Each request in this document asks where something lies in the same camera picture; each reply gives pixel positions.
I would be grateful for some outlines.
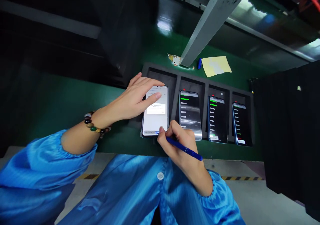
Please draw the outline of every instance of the yellow black hazard tape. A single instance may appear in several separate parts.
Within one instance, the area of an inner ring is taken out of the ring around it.
[[[262,177],[221,177],[225,181],[261,181],[264,180]]]
[[[77,179],[88,179],[88,180],[96,180],[99,177],[100,174],[82,174]],[[262,177],[227,177],[222,176],[221,177],[225,181],[261,181],[264,180]]]

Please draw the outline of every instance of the beaded bracelet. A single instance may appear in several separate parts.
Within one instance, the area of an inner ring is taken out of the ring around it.
[[[94,114],[94,111],[92,112],[88,112],[87,114],[84,115],[84,123],[86,124],[86,126],[88,128],[90,128],[91,131],[95,132],[95,133],[100,133],[100,138],[103,138],[105,132],[109,132],[111,131],[111,126],[107,127],[105,129],[100,129],[94,126],[94,124],[92,123],[91,120],[91,116]]]

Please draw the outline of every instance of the blue pen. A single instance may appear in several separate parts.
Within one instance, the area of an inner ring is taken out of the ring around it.
[[[191,157],[194,157],[196,159],[198,159],[199,161],[202,161],[202,156],[199,155],[198,153],[192,151],[191,149],[183,146],[181,143],[174,141],[173,139],[166,137],[168,143],[172,144],[173,146],[176,146],[177,148],[179,148],[180,150],[184,151],[185,153],[189,154]]]
[[[201,59],[201,58],[199,58],[199,62],[198,62],[198,69],[200,69],[200,68],[201,68],[201,64],[202,64],[202,59]]]

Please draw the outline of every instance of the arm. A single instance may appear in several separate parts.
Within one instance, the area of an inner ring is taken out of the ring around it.
[[[135,76],[128,88],[92,116],[98,128],[139,115],[160,93],[143,101],[152,86],[162,82]],[[55,221],[70,195],[73,181],[93,160],[99,134],[84,122],[38,139],[17,153],[0,171],[1,224],[48,224]]]
[[[158,142],[171,160],[194,185],[205,212],[214,224],[244,224],[238,205],[220,175],[207,171],[203,161],[191,157],[168,143],[166,136],[175,136],[185,147],[198,153],[194,132],[181,128],[176,121],[171,121],[167,132],[162,127],[159,129]]]

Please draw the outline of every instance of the yellow sticky note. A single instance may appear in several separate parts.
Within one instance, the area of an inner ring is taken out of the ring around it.
[[[207,77],[212,77],[225,72],[232,72],[226,56],[202,58],[201,62]]]

